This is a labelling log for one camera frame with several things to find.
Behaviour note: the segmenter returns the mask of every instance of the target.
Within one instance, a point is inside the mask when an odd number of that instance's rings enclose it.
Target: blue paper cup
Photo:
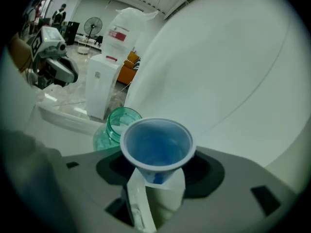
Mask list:
[[[120,140],[123,155],[149,183],[164,183],[187,163],[195,144],[186,127],[164,118],[144,118],[129,125]]]

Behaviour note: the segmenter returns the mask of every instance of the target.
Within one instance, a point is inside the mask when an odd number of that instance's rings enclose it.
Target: green glass jar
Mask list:
[[[141,119],[141,115],[131,108],[119,107],[112,111],[106,125],[100,126],[93,136],[94,151],[119,146],[122,132],[128,125],[139,119]]]

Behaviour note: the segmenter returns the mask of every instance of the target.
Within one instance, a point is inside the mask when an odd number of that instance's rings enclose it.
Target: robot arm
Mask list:
[[[50,84],[62,87],[78,79],[76,63],[66,56],[66,43],[56,28],[43,26],[31,43],[33,72],[38,75],[35,84],[44,89]],[[38,63],[45,61],[45,68],[38,72]]]

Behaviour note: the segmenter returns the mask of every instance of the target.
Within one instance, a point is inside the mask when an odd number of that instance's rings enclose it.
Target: floor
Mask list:
[[[79,68],[79,78],[77,82],[70,83],[65,87],[59,85],[49,85],[41,90],[33,86],[33,90],[38,96],[39,102],[52,106],[53,108],[83,119],[90,119],[105,123],[107,115],[114,109],[123,106],[127,94],[126,86],[116,83],[110,100],[110,104],[103,120],[95,117],[89,117],[86,112],[86,74],[87,65],[90,58],[100,54],[99,51],[91,49],[88,55],[82,55],[77,52],[78,45],[67,46],[67,55],[73,59]]]

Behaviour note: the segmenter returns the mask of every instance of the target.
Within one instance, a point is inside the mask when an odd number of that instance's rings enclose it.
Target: standing fan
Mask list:
[[[92,17],[84,24],[84,31],[88,34],[87,42],[91,35],[96,35],[103,27],[103,22],[98,17]]]

